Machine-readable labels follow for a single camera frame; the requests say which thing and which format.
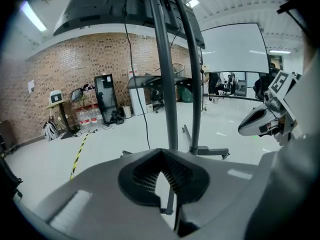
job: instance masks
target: desk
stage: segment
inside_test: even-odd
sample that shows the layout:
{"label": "desk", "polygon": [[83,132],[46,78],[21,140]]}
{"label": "desk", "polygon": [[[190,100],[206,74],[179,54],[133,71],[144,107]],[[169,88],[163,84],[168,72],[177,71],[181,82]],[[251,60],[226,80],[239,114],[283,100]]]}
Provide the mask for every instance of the desk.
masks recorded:
{"label": "desk", "polygon": [[61,112],[61,116],[62,116],[63,122],[65,124],[65,127],[66,127],[66,133],[61,137],[61,140],[70,138],[70,137],[74,136],[79,131],[78,129],[70,129],[70,126],[69,126],[67,118],[66,118],[64,105],[63,105],[66,102],[67,101],[65,101],[65,100],[61,100],[61,101],[58,101],[58,102],[56,102],[56,103],[54,103],[52,105],[46,106],[44,108],[45,110],[48,110],[48,109],[52,109],[52,108],[54,108],[56,106],[59,106],[60,112]]}

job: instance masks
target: small white device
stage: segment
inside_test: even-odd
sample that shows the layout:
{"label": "small white device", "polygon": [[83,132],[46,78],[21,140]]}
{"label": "small white device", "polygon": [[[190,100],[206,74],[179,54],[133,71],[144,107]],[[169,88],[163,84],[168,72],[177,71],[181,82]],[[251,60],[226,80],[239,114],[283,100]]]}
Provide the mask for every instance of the small white device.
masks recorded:
{"label": "small white device", "polygon": [[50,92],[50,96],[49,96],[49,104],[53,105],[57,102],[62,101],[62,93],[61,90],[53,90],[52,92]]}

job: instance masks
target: brick wall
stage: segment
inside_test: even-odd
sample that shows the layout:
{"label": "brick wall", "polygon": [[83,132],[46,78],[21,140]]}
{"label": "brick wall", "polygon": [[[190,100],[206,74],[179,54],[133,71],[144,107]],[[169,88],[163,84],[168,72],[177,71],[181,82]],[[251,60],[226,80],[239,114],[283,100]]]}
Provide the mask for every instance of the brick wall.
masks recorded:
{"label": "brick wall", "polygon": [[[130,34],[133,62],[139,75],[159,68],[157,42],[153,37]],[[185,66],[191,76],[189,52],[173,45],[172,63]],[[94,77],[112,74],[119,106],[129,105],[126,88],[130,68],[129,43],[125,33],[99,33],[69,39],[55,44],[27,61],[3,60],[0,66],[0,119],[9,120],[19,144],[43,135],[42,126],[48,120],[49,93],[61,90],[64,99],[84,84],[94,84]],[[34,91],[28,92],[28,82],[34,80]],[[68,115],[70,104],[65,105]],[[59,108],[52,110],[54,116]],[[70,116],[70,124],[75,121]]]}

